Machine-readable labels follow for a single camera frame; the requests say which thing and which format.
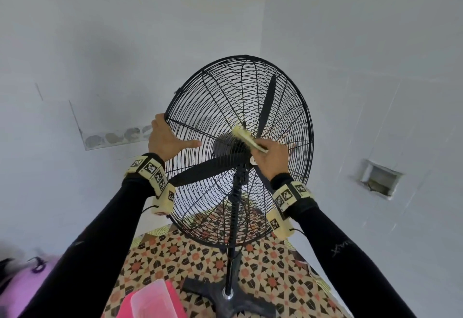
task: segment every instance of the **yellow brush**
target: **yellow brush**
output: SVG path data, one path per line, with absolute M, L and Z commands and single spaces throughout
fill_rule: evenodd
M 234 137 L 236 137 L 237 139 L 240 139 L 242 142 L 244 142 L 246 145 L 248 145 L 249 147 L 251 148 L 256 148 L 258 149 L 259 151 L 262 151 L 264 153 L 267 153 L 268 150 L 266 150 L 265 148 L 259 146 L 255 141 L 254 141 L 254 136 L 252 136 L 252 134 L 247 131 L 247 130 L 244 130 L 243 128 L 241 128 L 239 125 L 235 126 L 231 133 L 233 134 Z

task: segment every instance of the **person's left hand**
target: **person's left hand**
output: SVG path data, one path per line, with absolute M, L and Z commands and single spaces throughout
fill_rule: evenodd
M 156 153 L 164 162 L 177 156 L 180 151 L 187 147 L 196 148 L 201 146 L 199 140 L 184 141 L 176 137 L 164 120 L 164 113 L 156 114 L 151 126 L 153 131 L 148 140 L 148 152 Z

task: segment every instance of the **purple object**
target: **purple object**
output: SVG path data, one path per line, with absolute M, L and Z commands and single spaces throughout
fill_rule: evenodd
M 50 256 L 46 262 L 39 257 L 35 259 L 37 264 L 18 272 L 0 296 L 0 307 L 5 308 L 7 318 L 19 317 L 60 257 Z

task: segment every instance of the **fan base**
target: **fan base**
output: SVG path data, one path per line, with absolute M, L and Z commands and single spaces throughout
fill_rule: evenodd
M 232 318 L 241 311 L 257 313 L 266 318 L 275 318 L 277 312 L 272 303 L 244 292 L 238 285 L 240 265 L 241 253 L 233 261 L 231 278 L 232 297 L 224 295 L 225 278 L 217 283 L 185 278 L 182 290 L 208 298 L 215 306 L 215 316 L 217 318 Z

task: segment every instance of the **square hole in wall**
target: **square hole in wall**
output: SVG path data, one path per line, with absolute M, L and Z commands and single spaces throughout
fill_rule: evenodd
M 372 192 L 391 198 L 402 173 L 367 161 L 367 168 L 363 173 L 361 182 Z

